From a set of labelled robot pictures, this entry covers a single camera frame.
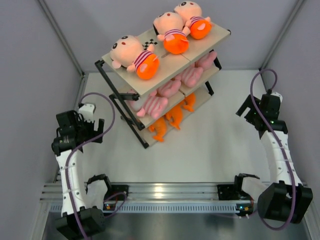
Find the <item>pink striped frog plush front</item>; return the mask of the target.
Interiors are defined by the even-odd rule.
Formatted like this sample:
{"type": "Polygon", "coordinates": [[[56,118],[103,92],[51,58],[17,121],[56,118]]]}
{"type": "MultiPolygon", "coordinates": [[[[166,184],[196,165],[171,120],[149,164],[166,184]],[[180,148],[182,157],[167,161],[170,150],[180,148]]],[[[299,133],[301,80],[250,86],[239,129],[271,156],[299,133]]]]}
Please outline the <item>pink striped frog plush front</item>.
{"type": "Polygon", "coordinates": [[[157,120],[162,116],[162,113],[166,109],[169,100],[166,97],[161,96],[139,96],[138,100],[127,100],[127,104],[135,112],[137,117],[150,116],[152,119],[157,120]]]}

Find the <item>pink striped frog plush back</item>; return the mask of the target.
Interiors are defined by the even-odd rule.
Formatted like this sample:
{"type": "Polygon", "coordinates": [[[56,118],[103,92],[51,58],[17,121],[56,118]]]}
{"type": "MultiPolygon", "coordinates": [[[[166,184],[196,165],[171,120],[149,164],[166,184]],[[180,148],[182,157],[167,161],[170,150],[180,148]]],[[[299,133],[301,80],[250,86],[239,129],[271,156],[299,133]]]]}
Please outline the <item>pink striped frog plush back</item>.
{"type": "Polygon", "coordinates": [[[189,66],[174,77],[189,88],[193,88],[200,80],[204,69],[202,67],[189,66]]]}

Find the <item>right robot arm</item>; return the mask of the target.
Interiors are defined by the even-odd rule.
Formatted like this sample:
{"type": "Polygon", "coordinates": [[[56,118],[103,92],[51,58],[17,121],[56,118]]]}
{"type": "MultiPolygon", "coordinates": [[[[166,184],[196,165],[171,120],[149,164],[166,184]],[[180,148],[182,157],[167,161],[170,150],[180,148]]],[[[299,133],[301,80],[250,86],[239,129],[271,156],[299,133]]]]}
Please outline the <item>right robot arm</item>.
{"type": "Polygon", "coordinates": [[[297,175],[288,145],[288,128],[279,119],[282,96],[263,94],[260,99],[248,95],[236,115],[246,109],[245,120],[254,126],[264,147],[270,175],[269,186],[263,186],[259,177],[246,175],[233,186],[240,199],[250,195],[257,201],[258,215],[262,219],[299,224],[311,201],[313,192],[305,187],[297,175]]]}

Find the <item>black-haired boy doll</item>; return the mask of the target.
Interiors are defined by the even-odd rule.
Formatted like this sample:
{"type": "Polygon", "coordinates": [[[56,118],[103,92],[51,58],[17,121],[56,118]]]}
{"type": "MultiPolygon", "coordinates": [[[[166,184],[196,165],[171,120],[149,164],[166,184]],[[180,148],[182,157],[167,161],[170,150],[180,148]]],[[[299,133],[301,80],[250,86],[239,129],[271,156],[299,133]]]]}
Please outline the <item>black-haired boy doll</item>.
{"type": "Polygon", "coordinates": [[[160,61],[154,53],[154,44],[144,49],[137,36],[125,35],[118,39],[110,49],[112,67],[124,67],[127,72],[136,73],[142,80],[150,80],[158,71],[160,61]]]}

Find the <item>pink striped frog plush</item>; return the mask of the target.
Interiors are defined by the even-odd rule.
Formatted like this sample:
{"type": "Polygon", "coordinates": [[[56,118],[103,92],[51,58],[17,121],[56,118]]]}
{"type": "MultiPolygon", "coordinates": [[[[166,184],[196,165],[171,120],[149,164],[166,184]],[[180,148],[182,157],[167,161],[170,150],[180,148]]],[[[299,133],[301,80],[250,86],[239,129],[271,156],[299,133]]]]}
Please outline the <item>pink striped frog plush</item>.
{"type": "Polygon", "coordinates": [[[166,97],[161,96],[139,96],[138,100],[127,100],[127,104],[135,112],[137,117],[150,116],[152,119],[157,120],[162,116],[162,113],[166,109],[169,100],[166,97]]]}
{"type": "Polygon", "coordinates": [[[180,87],[181,87],[180,80],[169,80],[167,83],[158,87],[155,91],[151,92],[149,95],[170,98],[179,91],[180,87]]]}
{"type": "Polygon", "coordinates": [[[174,77],[189,88],[193,88],[200,80],[204,69],[202,67],[189,66],[174,77]]]}
{"type": "Polygon", "coordinates": [[[215,59],[217,58],[217,52],[211,51],[201,57],[199,60],[195,62],[196,67],[201,67],[204,70],[208,70],[214,63],[215,59]]]}

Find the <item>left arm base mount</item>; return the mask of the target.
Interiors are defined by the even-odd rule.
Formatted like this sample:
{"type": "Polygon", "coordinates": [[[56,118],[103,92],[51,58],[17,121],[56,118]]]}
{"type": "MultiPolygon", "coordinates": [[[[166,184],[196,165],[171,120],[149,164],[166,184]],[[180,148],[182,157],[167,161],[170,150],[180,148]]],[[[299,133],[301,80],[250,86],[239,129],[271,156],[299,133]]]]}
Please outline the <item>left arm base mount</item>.
{"type": "Polygon", "coordinates": [[[129,186],[127,184],[112,184],[104,195],[105,201],[124,201],[127,199],[129,186]]]}

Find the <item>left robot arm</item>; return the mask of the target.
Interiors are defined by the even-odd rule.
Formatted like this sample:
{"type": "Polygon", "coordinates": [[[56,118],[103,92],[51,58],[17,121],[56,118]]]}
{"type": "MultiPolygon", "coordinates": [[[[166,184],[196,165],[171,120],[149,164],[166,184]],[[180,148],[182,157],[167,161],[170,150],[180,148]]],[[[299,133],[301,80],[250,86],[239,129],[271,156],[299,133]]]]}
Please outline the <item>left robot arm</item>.
{"type": "Polygon", "coordinates": [[[82,106],[56,115],[58,128],[51,144],[59,166],[62,186],[61,217],[57,230],[69,240],[88,240],[104,231],[103,202],[113,194],[105,174],[94,175],[88,181],[83,176],[83,146],[102,143],[104,120],[94,129],[94,111],[82,106]]]}

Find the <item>boy doll orange shorts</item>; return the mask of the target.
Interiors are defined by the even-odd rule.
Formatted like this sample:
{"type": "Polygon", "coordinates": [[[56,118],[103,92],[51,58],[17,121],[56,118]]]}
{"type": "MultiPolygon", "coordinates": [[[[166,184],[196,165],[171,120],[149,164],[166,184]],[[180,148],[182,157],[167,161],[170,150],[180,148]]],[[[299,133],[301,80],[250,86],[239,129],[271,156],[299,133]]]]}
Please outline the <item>boy doll orange shorts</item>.
{"type": "Polygon", "coordinates": [[[153,28],[167,52],[180,55],[188,50],[190,29],[179,14],[169,11],[159,15],[153,21],[153,28]]]}

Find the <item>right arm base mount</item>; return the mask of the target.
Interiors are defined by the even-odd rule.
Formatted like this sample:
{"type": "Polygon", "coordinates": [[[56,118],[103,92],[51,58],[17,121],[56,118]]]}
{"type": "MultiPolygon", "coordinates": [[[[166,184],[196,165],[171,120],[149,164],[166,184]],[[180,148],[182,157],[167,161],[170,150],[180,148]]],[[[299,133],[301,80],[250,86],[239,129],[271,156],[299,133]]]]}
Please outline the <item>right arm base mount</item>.
{"type": "Polygon", "coordinates": [[[220,201],[249,201],[251,197],[249,194],[239,190],[233,184],[218,184],[217,185],[218,199],[220,201]]]}

